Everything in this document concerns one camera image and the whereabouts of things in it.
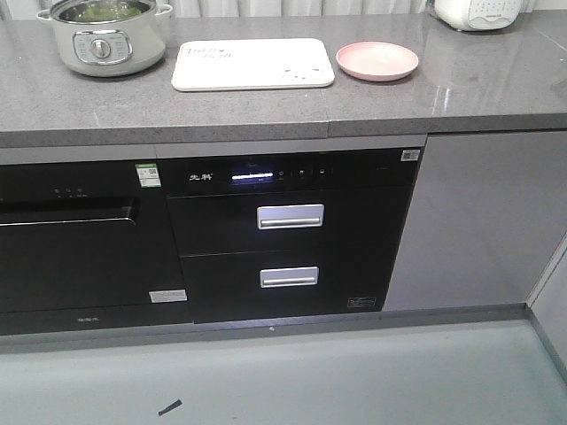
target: gray floor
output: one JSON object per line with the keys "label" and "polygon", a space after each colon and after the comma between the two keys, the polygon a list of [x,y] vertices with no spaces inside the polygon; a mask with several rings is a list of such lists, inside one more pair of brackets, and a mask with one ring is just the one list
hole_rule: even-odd
{"label": "gray floor", "polygon": [[564,425],[567,389],[517,320],[0,354],[0,414],[11,425]]}

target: white tray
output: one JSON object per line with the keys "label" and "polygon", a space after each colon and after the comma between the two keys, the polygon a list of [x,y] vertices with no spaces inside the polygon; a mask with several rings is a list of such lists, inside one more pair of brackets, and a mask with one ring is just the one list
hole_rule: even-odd
{"label": "white tray", "polygon": [[186,42],[174,88],[180,91],[325,87],[335,80],[325,46],[314,38]]}

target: pot handle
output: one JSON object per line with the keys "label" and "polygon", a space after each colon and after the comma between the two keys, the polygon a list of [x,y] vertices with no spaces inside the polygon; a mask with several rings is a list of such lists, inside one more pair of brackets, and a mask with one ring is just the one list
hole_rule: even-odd
{"label": "pot handle", "polygon": [[43,9],[35,14],[35,18],[39,20],[43,24],[50,24],[51,23],[51,15],[49,9]]}
{"label": "pot handle", "polygon": [[171,4],[159,4],[156,11],[156,18],[165,19],[169,18],[174,12],[174,6]]}

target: control knob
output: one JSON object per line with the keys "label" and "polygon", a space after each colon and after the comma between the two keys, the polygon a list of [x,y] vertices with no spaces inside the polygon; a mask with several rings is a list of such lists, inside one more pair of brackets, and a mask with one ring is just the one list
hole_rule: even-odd
{"label": "control knob", "polygon": [[90,44],[90,51],[92,51],[92,54],[97,58],[104,59],[110,56],[111,48],[108,41],[97,38]]}

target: white pot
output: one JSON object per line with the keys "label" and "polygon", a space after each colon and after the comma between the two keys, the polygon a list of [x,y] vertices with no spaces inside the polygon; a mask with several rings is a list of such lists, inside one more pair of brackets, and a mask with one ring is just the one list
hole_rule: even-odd
{"label": "white pot", "polygon": [[172,14],[171,5],[124,0],[142,13],[105,22],[73,21],[77,9],[100,1],[64,0],[35,15],[53,28],[65,65],[77,73],[113,77],[142,71],[163,57],[166,43],[159,21]]}

